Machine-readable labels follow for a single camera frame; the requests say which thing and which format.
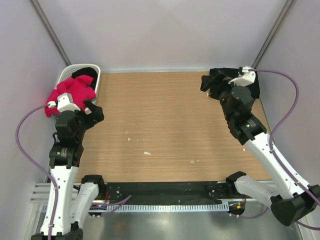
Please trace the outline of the red t shirt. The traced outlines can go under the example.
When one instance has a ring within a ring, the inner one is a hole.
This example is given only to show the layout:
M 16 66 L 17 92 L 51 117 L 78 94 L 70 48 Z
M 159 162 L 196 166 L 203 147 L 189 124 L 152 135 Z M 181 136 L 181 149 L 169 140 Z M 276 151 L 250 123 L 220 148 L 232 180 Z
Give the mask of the red t shirt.
M 90 87 L 93 81 L 94 78 L 88 75 L 80 75 L 75 78 L 69 77 L 60 82 L 56 89 L 51 91 L 46 103 L 56 102 L 58 96 L 68 93 L 71 94 L 73 102 L 84 111 L 86 108 L 84 101 L 93 100 L 96 97 L 94 89 Z

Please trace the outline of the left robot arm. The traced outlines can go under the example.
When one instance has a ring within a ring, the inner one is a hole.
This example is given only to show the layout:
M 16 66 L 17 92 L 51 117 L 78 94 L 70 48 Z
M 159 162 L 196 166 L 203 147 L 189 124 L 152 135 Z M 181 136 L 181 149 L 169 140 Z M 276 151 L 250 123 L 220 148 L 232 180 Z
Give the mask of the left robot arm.
M 103 109 L 90 100 L 88 108 L 65 110 L 55 117 L 55 143 L 49 152 L 50 176 L 52 177 L 45 218 L 39 233 L 33 240 L 81 240 L 83 225 L 94 200 L 106 194 L 101 175 L 85 175 L 72 200 L 75 179 L 79 170 L 86 130 L 104 120 Z

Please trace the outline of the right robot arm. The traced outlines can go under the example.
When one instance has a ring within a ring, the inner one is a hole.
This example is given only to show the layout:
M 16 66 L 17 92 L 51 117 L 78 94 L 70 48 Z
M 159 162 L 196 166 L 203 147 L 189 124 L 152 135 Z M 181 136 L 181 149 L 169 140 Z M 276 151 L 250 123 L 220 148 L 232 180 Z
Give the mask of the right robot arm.
M 231 198 L 251 197 L 264 204 L 284 226 L 298 223 L 320 204 L 319 185 L 310 185 L 276 147 L 273 134 L 252 113 L 260 97 L 258 70 L 252 67 L 212 68 L 201 77 L 200 90 L 218 100 L 229 132 L 262 164 L 274 186 L 238 171 L 226 178 Z

